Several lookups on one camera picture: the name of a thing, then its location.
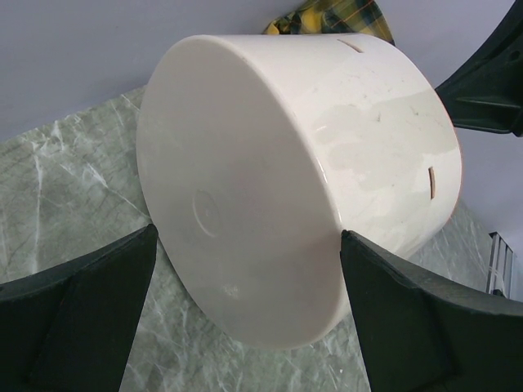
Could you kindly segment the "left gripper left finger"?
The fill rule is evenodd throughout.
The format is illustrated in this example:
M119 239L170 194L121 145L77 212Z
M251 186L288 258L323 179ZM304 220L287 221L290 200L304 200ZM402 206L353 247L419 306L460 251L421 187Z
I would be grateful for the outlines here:
M147 225L1 286L3 391L117 391L154 271Z

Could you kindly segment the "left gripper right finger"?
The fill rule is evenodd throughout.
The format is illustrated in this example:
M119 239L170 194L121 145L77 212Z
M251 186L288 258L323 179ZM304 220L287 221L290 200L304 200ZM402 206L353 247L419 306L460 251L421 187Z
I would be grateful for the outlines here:
M340 259L373 391L520 391L522 304L343 231Z

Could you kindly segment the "round drawer organizer box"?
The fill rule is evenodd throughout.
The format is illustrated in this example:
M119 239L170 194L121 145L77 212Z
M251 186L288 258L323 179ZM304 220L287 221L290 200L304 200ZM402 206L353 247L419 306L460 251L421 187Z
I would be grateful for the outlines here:
M177 42L145 89L136 158L196 305L233 339L277 350L349 313L343 230L407 258L449 220L463 172L431 84L362 33Z

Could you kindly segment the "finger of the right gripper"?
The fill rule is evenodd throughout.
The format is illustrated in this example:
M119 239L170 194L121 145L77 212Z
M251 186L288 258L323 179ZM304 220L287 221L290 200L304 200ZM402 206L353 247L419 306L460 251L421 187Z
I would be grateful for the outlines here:
M522 136L522 0L436 93L456 128Z

